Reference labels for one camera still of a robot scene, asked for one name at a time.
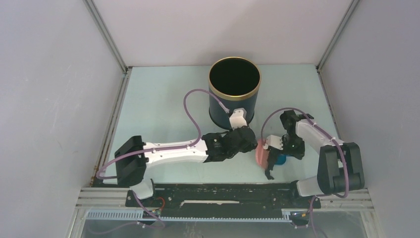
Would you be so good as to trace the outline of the blue dustpan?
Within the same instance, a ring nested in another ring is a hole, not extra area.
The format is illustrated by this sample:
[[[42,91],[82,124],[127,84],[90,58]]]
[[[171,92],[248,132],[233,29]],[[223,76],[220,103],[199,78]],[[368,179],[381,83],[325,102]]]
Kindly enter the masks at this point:
[[[278,155],[275,165],[284,165],[287,161],[287,156],[286,155]]]

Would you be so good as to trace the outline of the pink hand brush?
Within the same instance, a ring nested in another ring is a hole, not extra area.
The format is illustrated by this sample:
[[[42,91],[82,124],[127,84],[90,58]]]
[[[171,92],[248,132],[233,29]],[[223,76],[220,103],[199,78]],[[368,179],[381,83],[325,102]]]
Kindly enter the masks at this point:
[[[265,150],[263,146],[264,146],[264,142],[260,138],[258,140],[258,145],[255,149],[255,158],[256,158],[256,163],[261,168],[266,170],[268,168],[268,154],[269,154],[269,152],[267,150]]]

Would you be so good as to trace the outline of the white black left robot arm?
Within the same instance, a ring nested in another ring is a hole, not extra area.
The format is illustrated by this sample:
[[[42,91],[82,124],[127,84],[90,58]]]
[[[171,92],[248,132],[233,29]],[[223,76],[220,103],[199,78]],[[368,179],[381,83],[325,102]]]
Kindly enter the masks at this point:
[[[223,162],[238,153],[251,152],[257,145],[256,135],[248,126],[207,133],[197,143],[158,144],[133,136],[114,154],[117,185],[130,188],[140,203],[152,206],[157,194],[153,180],[144,178],[147,169],[178,162]]]

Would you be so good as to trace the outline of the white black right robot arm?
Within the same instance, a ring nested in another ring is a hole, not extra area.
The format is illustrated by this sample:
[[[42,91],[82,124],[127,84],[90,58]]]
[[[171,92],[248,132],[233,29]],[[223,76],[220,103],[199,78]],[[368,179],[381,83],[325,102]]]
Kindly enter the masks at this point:
[[[348,196],[350,191],[363,189],[365,177],[360,147],[355,142],[344,142],[320,127],[314,118],[297,108],[279,109],[280,121],[286,134],[261,138],[256,160],[267,179],[281,156],[302,160],[306,146],[318,154],[317,174],[291,183],[288,201],[294,207],[303,206],[308,196]]]

